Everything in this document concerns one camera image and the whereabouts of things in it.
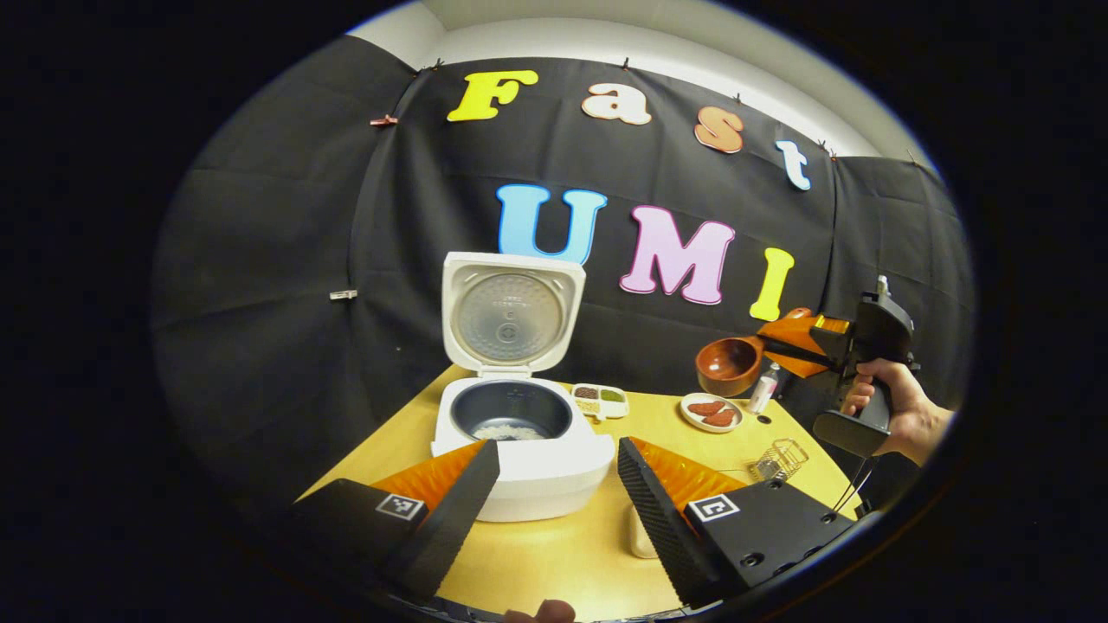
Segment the brown bowl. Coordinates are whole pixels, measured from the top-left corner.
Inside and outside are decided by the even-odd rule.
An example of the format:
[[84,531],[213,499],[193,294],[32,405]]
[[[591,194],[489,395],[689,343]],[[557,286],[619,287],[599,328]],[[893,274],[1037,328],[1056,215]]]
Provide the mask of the brown bowl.
[[696,356],[696,376],[708,394],[730,398],[755,384],[763,343],[758,337],[725,337],[705,346]]

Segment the pink letter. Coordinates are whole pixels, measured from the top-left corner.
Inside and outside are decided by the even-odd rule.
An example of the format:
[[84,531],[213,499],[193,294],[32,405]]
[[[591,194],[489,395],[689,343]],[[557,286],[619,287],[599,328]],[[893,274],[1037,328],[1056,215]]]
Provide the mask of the pink letter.
[[689,285],[681,288],[686,300],[716,305],[724,299],[719,278],[724,272],[727,245],[735,239],[735,229],[708,221],[693,234],[689,244],[681,245],[674,215],[668,210],[640,205],[630,212],[638,221],[638,246],[630,273],[619,279],[619,287],[635,294],[650,294],[657,283],[650,277],[655,263],[661,276],[661,288],[671,295],[693,272]]

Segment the black fabric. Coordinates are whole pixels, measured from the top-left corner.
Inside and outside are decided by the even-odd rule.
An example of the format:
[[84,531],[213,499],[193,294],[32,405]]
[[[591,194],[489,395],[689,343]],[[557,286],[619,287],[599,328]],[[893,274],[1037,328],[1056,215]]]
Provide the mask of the black fabric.
[[[533,70],[540,80],[510,104],[494,104],[494,119],[447,121],[465,75],[509,70]],[[603,82],[640,90],[652,122],[586,115],[588,86]],[[740,152],[696,140],[697,113],[708,105],[741,116]],[[389,112],[398,124],[369,125]],[[793,141],[808,159],[810,191],[788,181],[778,140]],[[762,325],[749,309],[766,248],[778,247],[796,262],[782,314],[809,307],[852,317],[880,270],[915,319],[915,354],[931,375],[922,377],[925,388],[940,401],[958,395],[972,282],[957,215],[933,175],[883,159],[832,161],[757,110],[649,72],[566,59],[414,72],[346,37],[286,72],[219,131],[185,176],[158,249],[160,372],[185,439],[243,508],[263,513],[290,503],[450,365],[442,262],[452,251],[497,252],[496,190],[505,184],[551,192],[535,236],[548,253],[566,243],[565,191],[608,200],[570,349],[545,378],[698,390],[696,353]],[[708,221],[736,231],[720,304],[667,296],[656,273],[652,294],[619,287],[635,256],[639,225],[630,212],[638,205],[673,213],[684,243]],[[340,289],[358,296],[328,299]],[[784,376],[787,408],[810,426],[833,399],[827,379]]]
[[328,293],[349,287],[369,120],[413,73],[349,37],[319,50],[219,129],[162,225],[158,374],[181,435],[248,514],[290,503],[392,412]]

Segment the wire basket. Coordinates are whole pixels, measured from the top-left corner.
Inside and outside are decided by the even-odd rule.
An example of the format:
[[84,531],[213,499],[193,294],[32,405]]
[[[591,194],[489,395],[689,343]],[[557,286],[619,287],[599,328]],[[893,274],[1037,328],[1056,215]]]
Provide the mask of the wire basket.
[[794,439],[778,439],[760,459],[750,463],[750,473],[757,481],[779,478],[788,480],[808,460],[808,452]]

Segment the table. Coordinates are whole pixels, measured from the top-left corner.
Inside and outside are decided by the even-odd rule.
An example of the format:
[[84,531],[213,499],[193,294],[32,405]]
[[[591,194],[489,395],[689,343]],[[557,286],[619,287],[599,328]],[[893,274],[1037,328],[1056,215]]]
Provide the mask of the table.
[[[370,484],[431,458],[439,398],[443,388],[473,372],[451,366],[391,419],[359,445],[304,496],[346,478]],[[566,389],[572,386],[562,384]],[[627,392],[630,412],[596,423],[598,435],[634,436],[750,483],[746,463],[761,456],[776,439],[791,437],[808,452],[808,461],[789,479],[804,493],[833,507],[849,479],[817,441],[771,400],[759,422],[746,411],[727,433],[706,432],[681,416],[680,397]],[[439,596],[472,607],[502,613],[534,613],[544,599],[567,601],[578,621],[639,616],[681,606],[659,559],[630,553],[630,498],[619,480],[616,459],[596,494],[581,511],[554,519],[519,523],[474,522]],[[850,519],[856,496],[843,505]]]

